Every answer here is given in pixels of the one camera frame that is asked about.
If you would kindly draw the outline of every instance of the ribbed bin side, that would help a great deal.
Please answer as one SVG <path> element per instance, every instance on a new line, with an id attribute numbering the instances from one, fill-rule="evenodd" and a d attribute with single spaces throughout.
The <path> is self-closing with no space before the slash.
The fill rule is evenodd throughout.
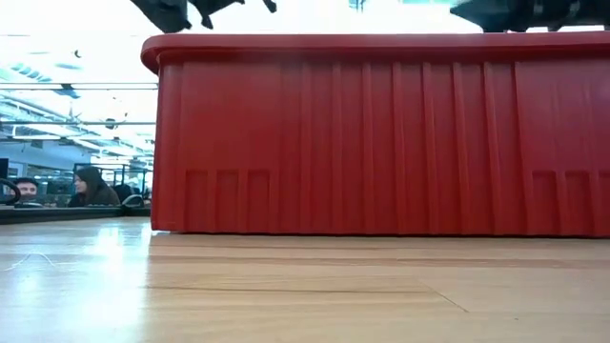
<path id="1" fill-rule="evenodd" d="M 163 66 L 153 226 L 609 235 L 608 76 L 605 60 Z"/>

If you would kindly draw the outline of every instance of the person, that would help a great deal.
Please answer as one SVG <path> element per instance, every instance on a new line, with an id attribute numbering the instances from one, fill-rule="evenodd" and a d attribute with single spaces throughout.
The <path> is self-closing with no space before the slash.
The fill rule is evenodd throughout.
<path id="1" fill-rule="evenodd" d="M 21 198 L 23 199 L 32 199 L 38 194 L 38 182 L 29 177 L 19 177 L 15 179 L 13 182 L 15 186 L 21 192 Z"/>
<path id="2" fill-rule="evenodd" d="M 87 167 L 76 171 L 74 176 L 76 194 L 71 198 L 68 207 L 85 207 L 89 205 L 119 206 L 116 192 L 106 184 L 99 170 Z"/>

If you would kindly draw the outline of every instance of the red plastic bin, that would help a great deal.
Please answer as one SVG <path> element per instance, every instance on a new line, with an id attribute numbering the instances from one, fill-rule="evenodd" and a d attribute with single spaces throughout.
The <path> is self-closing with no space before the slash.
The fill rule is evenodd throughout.
<path id="1" fill-rule="evenodd" d="M 610 34 L 163 35 L 152 227 L 610 236 Z"/>

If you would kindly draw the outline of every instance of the wooden floor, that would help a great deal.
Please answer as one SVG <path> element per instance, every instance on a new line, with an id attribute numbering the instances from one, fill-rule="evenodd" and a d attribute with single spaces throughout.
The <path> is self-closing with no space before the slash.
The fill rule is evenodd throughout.
<path id="1" fill-rule="evenodd" d="M 0 227 L 0 342 L 610 342 L 610 241 Z"/>

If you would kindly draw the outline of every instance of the bin rim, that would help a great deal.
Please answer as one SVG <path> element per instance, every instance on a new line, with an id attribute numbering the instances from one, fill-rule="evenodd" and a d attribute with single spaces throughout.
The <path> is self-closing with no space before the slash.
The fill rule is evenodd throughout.
<path id="1" fill-rule="evenodd" d="M 460 33 L 460 34 L 162 34 L 148 38 L 140 58 L 150 71 L 158 73 L 159 56 L 166 52 L 193 52 L 212 55 L 343 53 L 392 54 L 455 60 L 459 55 L 490 54 L 510 58 L 558 52 L 587 55 L 610 52 L 610 31 L 543 33 Z"/>

